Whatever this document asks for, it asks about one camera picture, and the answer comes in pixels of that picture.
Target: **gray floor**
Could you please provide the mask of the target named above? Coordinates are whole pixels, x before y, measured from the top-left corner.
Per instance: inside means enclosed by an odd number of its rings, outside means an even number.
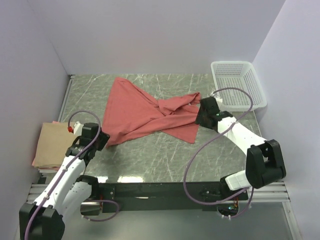
[[[134,82],[155,98],[170,98],[200,92],[207,97],[214,90],[210,74],[124,74],[76,75],[65,102],[61,121],[77,110],[91,110],[103,119],[108,94],[116,76]],[[82,123],[95,119],[78,114]],[[240,121],[260,135],[253,112]],[[100,182],[180,182],[187,161],[203,143],[215,135],[199,128],[196,143],[189,144],[162,132],[128,141],[99,152],[86,174]],[[195,160],[188,181],[217,181],[243,170],[245,155],[231,141],[221,137]],[[64,240],[291,240],[281,203],[254,203],[237,219],[222,220],[216,212],[201,210],[124,211],[107,222],[88,222],[77,212],[68,222]]]

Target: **beige cloth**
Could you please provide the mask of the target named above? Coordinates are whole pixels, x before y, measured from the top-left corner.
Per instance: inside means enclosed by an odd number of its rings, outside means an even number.
[[[43,123],[32,165],[36,168],[60,167],[67,149],[76,137],[73,133],[68,132],[66,122]]]

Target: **basket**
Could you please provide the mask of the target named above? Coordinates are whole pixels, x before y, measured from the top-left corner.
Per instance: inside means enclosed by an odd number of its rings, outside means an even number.
[[[265,94],[260,85],[254,66],[248,61],[214,61],[211,63],[215,89],[236,87],[246,91],[253,99],[253,108],[267,105]],[[220,110],[244,112],[250,107],[249,98],[237,90],[224,90],[217,93],[223,100]]]

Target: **folded cloth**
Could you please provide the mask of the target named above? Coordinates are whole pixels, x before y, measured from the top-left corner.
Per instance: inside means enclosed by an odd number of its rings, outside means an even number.
[[[60,167],[76,137],[68,132],[67,122],[43,123],[32,165],[46,169]]]
[[[102,131],[110,135],[107,145],[147,136],[156,131],[195,143],[199,125],[199,92],[156,100],[129,80],[116,77],[106,104]]]

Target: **stack of folded cloth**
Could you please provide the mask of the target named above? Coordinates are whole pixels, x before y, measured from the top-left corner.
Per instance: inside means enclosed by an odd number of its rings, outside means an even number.
[[[67,122],[43,123],[32,166],[40,173],[57,172],[76,137],[68,131]]]

